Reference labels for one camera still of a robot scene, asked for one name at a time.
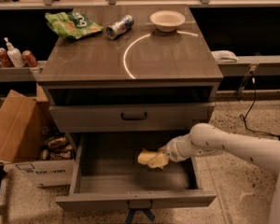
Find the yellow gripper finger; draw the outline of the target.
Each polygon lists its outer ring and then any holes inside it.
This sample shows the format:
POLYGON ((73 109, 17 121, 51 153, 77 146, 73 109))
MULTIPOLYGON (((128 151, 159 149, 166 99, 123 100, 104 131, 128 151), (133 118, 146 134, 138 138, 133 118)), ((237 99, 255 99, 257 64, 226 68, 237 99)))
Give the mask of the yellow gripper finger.
POLYGON ((153 154, 152 158, 147 162, 147 166, 149 168, 163 169, 167 164, 161 164, 160 163, 160 152, 156 152, 155 154, 153 154))

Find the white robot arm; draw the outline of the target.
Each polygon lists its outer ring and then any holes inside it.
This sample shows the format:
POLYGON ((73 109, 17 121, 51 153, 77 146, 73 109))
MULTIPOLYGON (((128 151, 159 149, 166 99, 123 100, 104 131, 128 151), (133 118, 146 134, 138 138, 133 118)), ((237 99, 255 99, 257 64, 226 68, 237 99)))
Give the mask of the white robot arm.
POLYGON ((280 224, 280 141, 226 133, 213 125, 199 123, 189 134, 178 136, 161 147, 148 161, 150 168, 168 161, 180 162, 191 157, 210 155, 218 150, 248 161, 277 175, 268 224, 280 224))

